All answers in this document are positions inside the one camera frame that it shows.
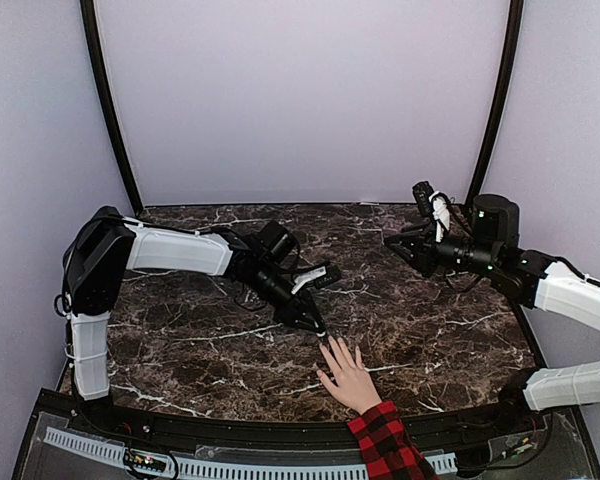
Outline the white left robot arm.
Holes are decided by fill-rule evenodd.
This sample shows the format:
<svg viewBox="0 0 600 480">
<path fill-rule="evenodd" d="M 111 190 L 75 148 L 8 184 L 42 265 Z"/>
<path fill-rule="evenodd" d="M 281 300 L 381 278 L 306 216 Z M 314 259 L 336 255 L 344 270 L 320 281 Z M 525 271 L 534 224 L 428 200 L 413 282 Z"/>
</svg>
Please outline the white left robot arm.
<svg viewBox="0 0 600 480">
<path fill-rule="evenodd" d="M 222 277 L 252 290 L 271 306 L 276 322 L 323 335 L 326 326 L 311 288 L 328 275 L 328 263 L 286 266 L 298 253 L 296 237 L 275 221 L 254 234 L 228 227 L 185 230 L 125 217 L 100 208 L 62 258 L 55 313 L 68 323 L 66 356 L 73 363 L 73 390 L 86 403 L 81 417 L 100 436 L 121 427 L 120 412 L 103 398 L 110 393 L 108 323 L 125 275 L 131 271 L 187 271 Z"/>
</svg>

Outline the red plaid sleeve forearm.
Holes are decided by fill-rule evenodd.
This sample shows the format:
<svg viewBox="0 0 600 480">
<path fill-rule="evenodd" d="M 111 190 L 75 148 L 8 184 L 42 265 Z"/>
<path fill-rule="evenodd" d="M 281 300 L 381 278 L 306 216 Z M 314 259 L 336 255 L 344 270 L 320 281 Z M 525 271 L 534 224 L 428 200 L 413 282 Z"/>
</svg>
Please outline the red plaid sleeve forearm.
<svg viewBox="0 0 600 480">
<path fill-rule="evenodd" d="M 410 440 L 393 402 L 382 402 L 348 423 L 373 480 L 438 479 L 434 468 Z"/>
</svg>

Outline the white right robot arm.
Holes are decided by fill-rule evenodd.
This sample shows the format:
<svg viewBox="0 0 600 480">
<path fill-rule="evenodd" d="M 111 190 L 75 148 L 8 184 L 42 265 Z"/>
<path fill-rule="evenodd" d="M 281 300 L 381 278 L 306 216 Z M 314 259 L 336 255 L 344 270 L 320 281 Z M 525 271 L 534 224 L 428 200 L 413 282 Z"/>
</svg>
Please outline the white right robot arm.
<svg viewBox="0 0 600 480">
<path fill-rule="evenodd" d="M 406 227 L 385 245 L 424 277 L 438 270 L 468 272 L 486 279 L 512 303 L 571 318 L 600 332 L 600 280 L 561 256 L 519 246 L 519 207 L 496 194 L 472 201 L 461 235 L 451 231 L 457 215 L 449 198 L 428 182 L 413 188 L 424 223 Z M 600 403 L 600 361 L 516 373 L 499 393 L 490 424 L 514 432 L 529 411 Z"/>
</svg>

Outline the person's bare hand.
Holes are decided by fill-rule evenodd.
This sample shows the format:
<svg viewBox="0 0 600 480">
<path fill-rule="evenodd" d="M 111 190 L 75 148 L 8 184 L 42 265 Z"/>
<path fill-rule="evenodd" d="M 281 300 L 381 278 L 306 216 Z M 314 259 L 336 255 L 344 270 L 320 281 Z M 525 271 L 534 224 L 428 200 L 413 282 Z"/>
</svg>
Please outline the person's bare hand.
<svg viewBox="0 0 600 480">
<path fill-rule="evenodd" d="M 329 372 L 321 369 L 316 375 L 328 393 L 345 407 L 359 415 L 382 403 L 369 372 L 365 369 L 361 351 L 352 355 L 343 338 L 328 337 L 329 346 L 319 346 Z"/>
</svg>

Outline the small green circuit board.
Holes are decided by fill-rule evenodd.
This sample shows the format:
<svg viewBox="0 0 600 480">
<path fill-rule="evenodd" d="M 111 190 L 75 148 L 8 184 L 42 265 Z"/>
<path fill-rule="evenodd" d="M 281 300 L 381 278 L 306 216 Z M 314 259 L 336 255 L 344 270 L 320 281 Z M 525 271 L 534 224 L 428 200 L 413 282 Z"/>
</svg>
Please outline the small green circuit board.
<svg viewBox="0 0 600 480">
<path fill-rule="evenodd" d="M 127 470 L 142 478 L 171 478 L 175 473 L 174 462 L 169 456 L 161 453 L 126 449 L 122 461 Z"/>
</svg>

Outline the black right frame post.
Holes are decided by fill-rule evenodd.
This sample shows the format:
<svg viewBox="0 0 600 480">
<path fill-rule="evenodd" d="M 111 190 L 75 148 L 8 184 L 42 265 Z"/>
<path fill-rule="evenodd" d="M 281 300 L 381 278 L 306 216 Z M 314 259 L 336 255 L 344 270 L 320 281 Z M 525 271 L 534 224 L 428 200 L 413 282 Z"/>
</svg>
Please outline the black right frame post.
<svg viewBox="0 0 600 480">
<path fill-rule="evenodd" d="M 509 1 L 509 10 L 498 74 L 483 139 L 464 202 L 466 208 L 472 206 L 474 198 L 479 195 L 482 190 L 495 148 L 514 69 L 524 3 L 524 0 Z"/>
</svg>

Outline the black frame post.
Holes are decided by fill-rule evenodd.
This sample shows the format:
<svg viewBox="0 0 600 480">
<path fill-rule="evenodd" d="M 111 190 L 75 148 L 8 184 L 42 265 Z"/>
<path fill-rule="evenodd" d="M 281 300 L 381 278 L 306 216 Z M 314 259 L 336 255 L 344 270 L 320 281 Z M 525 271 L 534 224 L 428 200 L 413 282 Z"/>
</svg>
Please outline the black frame post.
<svg viewBox="0 0 600 480">
<path fill-rule="evenodd" d="M 109 141 L 131 209 L 134 214 L 139 214 L 143 212 L 144 205 L 132 171 L 109 84 L 99 35 L 96 3 L 92 0 L 80 0 L 79 4 L 92 74 Z"/>
<path fill-rule="evenodd" d="M 472 206 L 474 198 L 479 195 L 482 190 L 495 148 L 514 69 L 524 3 L 524 0 L 509 1 L 509 10 L 498 74 L 483 139 L 464 202 L 466 208 Z"/>
</svg>

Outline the black left frame post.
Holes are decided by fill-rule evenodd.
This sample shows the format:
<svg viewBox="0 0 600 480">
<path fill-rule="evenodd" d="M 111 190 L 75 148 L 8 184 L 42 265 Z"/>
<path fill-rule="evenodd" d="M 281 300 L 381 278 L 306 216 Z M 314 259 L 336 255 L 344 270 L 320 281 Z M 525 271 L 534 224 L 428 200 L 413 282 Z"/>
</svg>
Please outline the black left frame post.
<svg viewBox="0 0 600 480">
<path fill-rule="evenodd" d="M 144 205 L 132 171 L 109 84 L 99 35 L 96 3 L 92 0 L 80 0 L 79 4 L 92 74 L 109 141 L 131 209 L 134 214 L 139 214 L 143 212 Z"/>
</svg>

